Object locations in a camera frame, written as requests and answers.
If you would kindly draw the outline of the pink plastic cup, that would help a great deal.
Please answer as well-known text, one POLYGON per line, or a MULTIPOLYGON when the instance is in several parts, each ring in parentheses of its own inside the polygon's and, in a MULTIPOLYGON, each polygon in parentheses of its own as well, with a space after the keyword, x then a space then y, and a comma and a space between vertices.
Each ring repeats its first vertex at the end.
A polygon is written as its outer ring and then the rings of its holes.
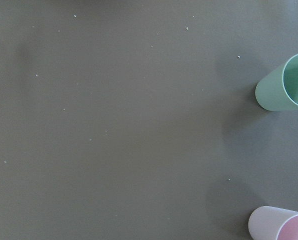
POLYGON ((252 212, 248 229, 254 240, 298 240, 298 212, 261 206, 252 212))

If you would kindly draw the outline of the green plastic cup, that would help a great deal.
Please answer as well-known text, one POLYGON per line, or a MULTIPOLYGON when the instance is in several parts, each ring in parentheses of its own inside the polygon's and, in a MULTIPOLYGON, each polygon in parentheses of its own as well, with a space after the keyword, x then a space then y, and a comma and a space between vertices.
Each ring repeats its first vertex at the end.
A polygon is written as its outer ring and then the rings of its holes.
POLYGON ((268 111, 298 110, 298 54, 259 81, 255 97, 268 111))

